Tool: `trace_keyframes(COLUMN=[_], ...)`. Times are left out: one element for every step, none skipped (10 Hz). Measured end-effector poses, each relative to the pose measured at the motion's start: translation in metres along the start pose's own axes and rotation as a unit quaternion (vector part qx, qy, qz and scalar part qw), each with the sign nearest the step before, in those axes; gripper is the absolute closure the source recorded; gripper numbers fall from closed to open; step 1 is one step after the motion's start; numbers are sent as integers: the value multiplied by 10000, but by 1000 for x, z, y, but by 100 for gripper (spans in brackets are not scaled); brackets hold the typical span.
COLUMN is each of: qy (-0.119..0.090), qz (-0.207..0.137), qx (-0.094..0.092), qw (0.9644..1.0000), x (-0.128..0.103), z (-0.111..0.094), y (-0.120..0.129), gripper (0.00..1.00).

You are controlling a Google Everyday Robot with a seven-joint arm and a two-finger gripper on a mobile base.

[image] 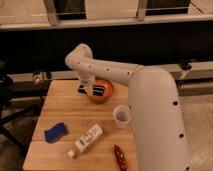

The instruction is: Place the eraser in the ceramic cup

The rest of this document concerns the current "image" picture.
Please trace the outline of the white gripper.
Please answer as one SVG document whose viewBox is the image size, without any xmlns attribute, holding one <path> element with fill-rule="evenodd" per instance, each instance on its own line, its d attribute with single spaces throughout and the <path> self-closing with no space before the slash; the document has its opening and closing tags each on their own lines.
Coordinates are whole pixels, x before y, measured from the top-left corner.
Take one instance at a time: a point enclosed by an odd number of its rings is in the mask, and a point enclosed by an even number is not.
<svg viewBox="0 0 213 171">
<path fill-rule="evenodd" d="M 94 75 L 87 75 L 87 76 L 81 76 L 79 78 L 80 85 L 78 87 L 78 93 L 87 94 L 86 90 L 84 88 L 91 88 L 95 81 Z M 93 94 L 95 96 L 102 96 L 104 94 L 105 87 L 104 86 L 93 86 Z"/>
</svg>

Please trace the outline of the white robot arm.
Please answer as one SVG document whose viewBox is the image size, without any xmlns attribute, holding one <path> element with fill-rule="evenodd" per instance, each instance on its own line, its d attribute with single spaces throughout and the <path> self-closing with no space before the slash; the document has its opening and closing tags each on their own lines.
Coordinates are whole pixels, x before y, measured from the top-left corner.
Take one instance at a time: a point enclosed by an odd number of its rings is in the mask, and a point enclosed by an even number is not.
<svg viewBox="0 0 213 171">
<path fill-rule="evenodd" d="M 128 87 L 139 171 L 191 171 L 178 89 L 167 70 L 97 60 L 86 44 L 76 46 L 65 64 L 83 85 L 99 77 Z"/>
</svg>

